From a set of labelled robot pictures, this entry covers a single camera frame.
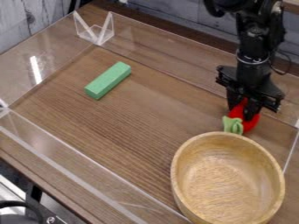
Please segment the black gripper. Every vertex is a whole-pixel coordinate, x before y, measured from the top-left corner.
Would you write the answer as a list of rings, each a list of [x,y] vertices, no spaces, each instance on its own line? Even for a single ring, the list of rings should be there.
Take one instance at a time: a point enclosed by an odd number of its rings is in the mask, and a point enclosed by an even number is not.
[[[227,90],[228,109],[244,103],[243,116],[248,122],[266,108],[277,112],[286,98],[285,92],[271,80],[271,73],[262,76],[260,72],[242,73],[234,66],[218,66],[216,82]]]

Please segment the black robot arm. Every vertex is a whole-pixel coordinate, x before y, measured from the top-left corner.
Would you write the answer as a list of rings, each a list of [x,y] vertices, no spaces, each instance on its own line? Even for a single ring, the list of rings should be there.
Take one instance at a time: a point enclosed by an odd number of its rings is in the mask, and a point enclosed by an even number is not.
[[[286,94],[271,80],[273,63],[285,42],[283,0],[203,0],[216,18],[236,19],[239,46],[236,66],[219,66],[216,82],[227,89],[228,106],[244,104],[243,118],[251,121],[262,109],[278,111]]]

